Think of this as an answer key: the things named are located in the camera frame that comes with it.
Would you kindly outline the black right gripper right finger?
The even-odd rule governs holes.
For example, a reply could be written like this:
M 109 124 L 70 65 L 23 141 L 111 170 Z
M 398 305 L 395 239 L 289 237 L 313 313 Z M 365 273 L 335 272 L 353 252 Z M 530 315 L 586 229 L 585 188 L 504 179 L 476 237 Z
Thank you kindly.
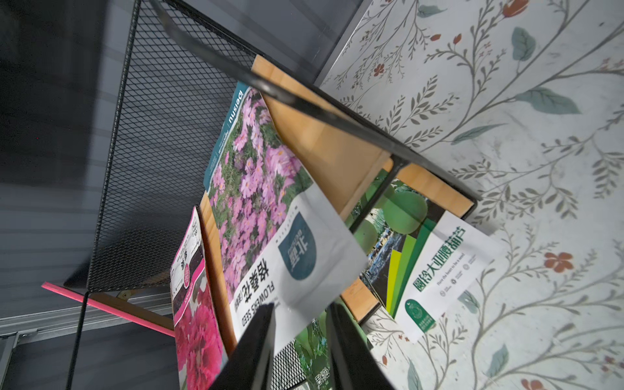
M 333 389 L 393 389 L 359 335 L 347 310 L 332 303 L 327 338 Z

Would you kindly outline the purple flower seed bag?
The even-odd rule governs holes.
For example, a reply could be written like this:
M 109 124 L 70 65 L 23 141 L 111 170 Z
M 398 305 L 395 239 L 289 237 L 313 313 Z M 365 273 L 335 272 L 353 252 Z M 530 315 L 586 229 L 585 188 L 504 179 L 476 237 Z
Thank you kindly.
M 232 96 L 204 185 L 234 331 L 242 336 L 271 304 L 281 351 L 359 277 L 367 257 L 246 84 Z

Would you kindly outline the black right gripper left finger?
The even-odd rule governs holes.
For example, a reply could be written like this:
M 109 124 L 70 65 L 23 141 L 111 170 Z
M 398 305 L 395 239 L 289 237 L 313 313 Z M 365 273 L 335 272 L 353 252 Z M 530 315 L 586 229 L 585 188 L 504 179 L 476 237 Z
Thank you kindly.
M 275 304 L 261 305 L 209 390 L 270 389 L 275 334 Z

